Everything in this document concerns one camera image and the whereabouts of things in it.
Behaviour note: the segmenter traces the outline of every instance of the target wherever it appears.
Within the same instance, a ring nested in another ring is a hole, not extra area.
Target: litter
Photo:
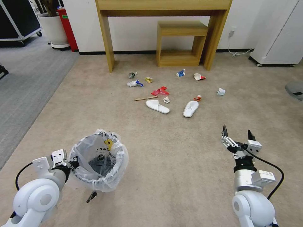
[[[138,98],[138,99],[135,99],[134,101],[139,101],[139,100],[145,100],[145,99],[152,99],[152,98],[157,98],[158,96],[150,96],[150,97],[147,97],[147,98]]]
[[[79,166],[72,170],[72,175],[82,185],[102,192],[117,188],[128,164],[128,152],[120,136],[102,129],[73,146],[68,159],[76,157]]]
[[[141,87],[143,87],[144,85],[142,84],[142,83],[140,83],[140,81],[138,81],[138,80],[134,80],[134,81],[129,81],[129,82],[127,82],[127,84],[126,84],[127,86],[130,86],[130,87],[135,87],[135,86],[141,86]]]
[[[219,88],[219,90],[217,91],[217,95],[224,95],[225,94],[225,90],[222,88]]]
[[[156,111],[159,111],[163,114],[167,114],[170,112],[170,110],[165,107],[165,106],[162,106],[159,104],[159,100],[147,100],[145,102],[146,106],[153,109],[153,110],[156,110]]]
[[[197,97],[193,98],[195,101],[199,102],[201,100],[201,96],[197,95]]]
[[[184,117],[191,117],[193,113],[198,109],[199,103],[197,101],[190,101],[186,104],[185,109],[183,111]]]
[[[128,78],[134,78],[135,77],[135,75],[137,75],[138,73],[137,72],[134,72],[134,73],[129,73],[128,74]]]
[[[145,80],[146,80],[146,82],[149,83],[149,84],[152,82],[152,78],[151,78],[151,77],[145,77]]]
[[[170,103],[170,100],[168,99],[168,96],[167,97],[165,97],[164,99],[163,99],[163,101],[167,104],[167,103]]]
[[[186,75],[186,74],[185,74],[185,69],[184,69],[184,70],[181,70],[181,71],[179,71],[179,72],[176,73],[176,76],[177,76],[177,77],[181,77],[181,76],[184,76],[184,75]]]
[[[167,87],[161,87],[158,90],[154,90],[151,94],[152,95],[169,95],[169,92],[165,91],[167,89]]]
[[[202,76],[201,74],[199,73],[195,73],[193,75],[193,77],[195,78],[195,80],[203,80],[203,79],[206,79],[206,77]]]

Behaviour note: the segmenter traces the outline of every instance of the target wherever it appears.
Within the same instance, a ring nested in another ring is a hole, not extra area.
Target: white slipper
[[[153,110],[156,110],[156,111],[159,111],[159,112],[161,112],[161,113],[163,113],[163,114],[167,114],[167,113],[170,112],[170,110],[169,110],[167,107],[162,106],[162,105],[159,104],[159,100],[147,100],[147,101],[145,102],[145,104],[146,104],[149,108],[151,108],[151,109],[153,109]]]
[[[198,109],[199,103],[197,101],[190,101],[186,104],[186,107],[183,111],[184,117],[191,117],[193,113]]]

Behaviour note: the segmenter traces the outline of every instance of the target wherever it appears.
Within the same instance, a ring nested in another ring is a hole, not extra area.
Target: white planter
[[[48,13],[44,13],[38,16],[41,26],[46,33],[46,36],[50,40],[52,46],[58,48],[66,47],[68,45],[68,40],[63,29],[61,20],[59,16],[49,17]]]

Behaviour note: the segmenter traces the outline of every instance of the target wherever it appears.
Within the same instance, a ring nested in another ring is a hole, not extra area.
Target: baseboard
[[[229,49],[230,52],[246,52],[249,51],[250,49]],[[216,53],[228,53],[229,52],[228,49],[217,49]]]
[[[155,54],[155,50],[114,51],[114,54]],[[80,55],[104,55],[105,51],[79,52]]]
[[[250,49],[230,49],[231,52],[246,52]],[[226,53],[228,49],[217,49],[217,53]],[[155,54],[155,50],[133,50],[133,51],[114,51],[114,54]],[[105,51],[88,51],[88,52],[80,52],[80,55],[104,55]]]

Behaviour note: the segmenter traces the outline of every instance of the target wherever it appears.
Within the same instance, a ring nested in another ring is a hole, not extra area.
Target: trash bag liner
[[[98,129],[73,146],[69,160],[78,157],[72,174],[86,187],[102,192],[117,188],[128,164],[128,152],[114,132]]]

